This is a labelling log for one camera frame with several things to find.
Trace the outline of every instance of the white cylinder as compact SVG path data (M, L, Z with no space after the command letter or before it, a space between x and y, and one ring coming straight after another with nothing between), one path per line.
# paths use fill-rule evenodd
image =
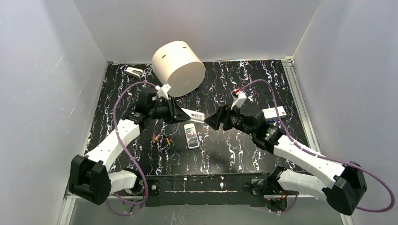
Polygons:
M184 41L170 42L152 57L152 68L168 94L180 97L195 90L205 78L205 66Z

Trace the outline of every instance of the black marble table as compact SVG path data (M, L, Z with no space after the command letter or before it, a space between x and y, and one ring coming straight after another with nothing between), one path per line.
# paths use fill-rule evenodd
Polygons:
M218 105L231 104L231 91L245 84L262 78L275 90L277 104L283 105L287 113L284 122L294 138L308 145L306 135L297 112L289 84L280 60L205 62L206 75L203 83L190 94L177 99L182 108L203 112L206 117L216 112ZM127 67L144 70L140 79L127 75ZM112 109L121 94L129 85L137 81L149 81L161 86L152 71L151 64L109 65L105 75L97 109L94 115L86 152L94 149L113 130ZM120 103L117 117L120 118L127 106L137 99L137 92L142 86L133 87L129 95ZM273 107L272 96L266 85L257 83L246 92L245 105L256 104L259 108ZM276 157L257 148L251 137L235 129L229 131L212 130L206 124L195 123L200 139L200 147L187 148L184 123L166 125L154 120L145 131L127 147L147 175L165 174L220 174L272 172L277 165L286 166L295 171L302 171L288 160ZM162 133L171 138L171 145L166 140L152 144L155 134L162 139ZM111 171L133 168L132 162L122 153Z

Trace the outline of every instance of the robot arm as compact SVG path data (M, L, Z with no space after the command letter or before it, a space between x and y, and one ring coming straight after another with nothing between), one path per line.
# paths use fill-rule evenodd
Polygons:
M240 107L246 96L240 90L232 94L233 104L220 106L213 116L205 119L205 123L214 130L218 130L221 123L223 130L238 129L250 135L260 149L283 157L311 174L277 167L267 178L252 180L253 194L298 191L326 200L338 212L351 215L367 189L363 172L318 158L321 154L313 150L316 157L303 152L290 141L284 130L267 123L261 110L252 109L245 115L241 113Z
M200 112L181 109L167 92L170 86L144 88L138 102L129 107L117 128L125 146L136 139L153 119L164 119L168 124L182 121L204 122ZM125 169L108 174L110 167L123 151L113 130L96 148L84 156L76 155L70 167L69 191L95 204L102 204L110 193L135 186L138 173Z

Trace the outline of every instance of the purple cable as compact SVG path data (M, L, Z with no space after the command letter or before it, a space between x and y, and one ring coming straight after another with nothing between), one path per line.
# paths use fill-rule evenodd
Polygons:
M126 146L124 145L122 139L120 138L119 130L118 130L118 128L117 128L117 119L116 119L116 108L117 108L117 106L119 105L119 103L120 103L121 99L123 98L123 96L127 93L127 91L128 91L130 88L134 87L134 86L137 85L137 84L141 84L141 83L142 83L142 84L145 83L145 84L148 84L149 86L156 87L154 84L149 83L149 82L145 82L145 81L136 82L136 83L130 85L129 87L127 87L127 88L121 93L121 95L120 95L119 98L117 99L115 105L113 106L113 124L114 124L114 126L115 126L115 131L116 131L117 140L119 141L120 145L122 146L124 152L126 152L126 154L129 156L130 160L133 161L134 166L137 168L137 170L138 170L138 172L139 172L139 175L141 176L141 178L142 178L142 180L143 180L143 182L144 182L144 188L145 188L145 190L148 190L148 183L146 182L146 178L145 178L144 172L142 171L141 167L140 167L139 164L136 162L135 158L131 155L131 153L129 152L129 150L128 150L128 149L126 148ZM119 196L118 194L116 194L116 193L115 193L114 195L115 195L116 197L118 197L119 199L121 199L123 202L127 203L127 204L130 204L130 205L141 205L141 204L144 204L144 203L146 202L146 200L147 200L147 198L148 198L148 191L145 191L144 199L143 199L142 201L140 201L140 202L130 202L130 201L126 200L126 199L123 199L122 197L120 197L120 196Z
M285 124L282 122L282 119L281 119L281 117L279 116L278 105L276 104L276 98L275 98L274 91L272 90L271 84L269 84L266 80L258 79L258 80L252 81L251 83L245 85L244 87L241 88L241 90L244 90L244 89L246 89L248 86L250 86L250 85L252 85L252 84L254 84L254 83L257 83L257 82L264 82L264 83L267 84L268 89L271 91L271 94L272 94L272 99L273 99L273 101L274 101L275 111L276 111L276 115L277 115L277 117L278 117L278 120L279 120L279 122L281 123L283 129L285 130L286 135L288 136L289 140L290 140L291 142L293 142L293 144L294 144L296 147L298 147L298 148L299 148L300 150L302 150L303 152L305 152L305 153L307 153L307 154L310 154L311 156L318 156L318 158L321 158L321 159L325 159L325 160L332 161L332 162L336 162L336 163L341 163L341 164L343 164L343 165L349 165L349 166L351 166L351 167L353 167L353 168L355 168L355 169L357 169L357 170L360 170L360 171L362 171L362 172L364 172L364 173L367 173L367 174L369 174L371 177L375 178L378 182L380 182L380 183L387 189L388 193L390 194L391 203L390 203L389 206L387 206L387 207L384 208L384 209L381 209L381 210L372 210L372 209L362 208L362 207L359 207L359 206L357 206L357 209L362 210L362 211L366 211L366 212L387 212L387 211L389 211L390 209L392 209L392 208L394 207L394 205L395 205L395 196L394 196L394 193L392 192L391 188L390 188L381 178L379 178L376 174L374 174L374 173L370 172L369 170L364 169L364 168L362 168L362 167L360 167L360 166L357 166L357 165L354 165L354 164L351 164L351 163L347 163L347 162L345 162L345 161L343 161L343 160L340 160L340 159L329 158L329 157L326 157L326 156L317 155L317 154L315 154L315 153L313 153L313 152L310 152L310 151L308 151L307 149L301 147L301 146L296 142L296 140L294 140L294 138L290 135L290 133L289 133L287 127L286 127Z
M132 216L132 215L136 214L137 212L141 211L141 209L142 209L142 208L141 208L141 209L138 209L138 210L135 211L135 212L125 214L125 213L116 212L114 209L112 209L111 206L109 205L108 201L105 201L105 205L107 206L107 208L108 208L112 213L114 213L114 214L116 214L116 215L118 215L118 216L121 216L121 217L129 217L129 216Z
M107 206L107 208L109 209L109 211L113 212L114 214L121 216L121 217L129 217L132 214L128 213L128 214L124 214L124 213L120 213L120 212L116 212L114 209L111 208L111 206L108 204L108 201L105 201L105 205Z
M291 204L291 206L289 208L285 209L285 211L281 211L281 213L286 213L286 212L290 211L291 209L293 209L294 205L296 205L298 195L299 195L299 193L297 192L296 196L294 197L294 201Z

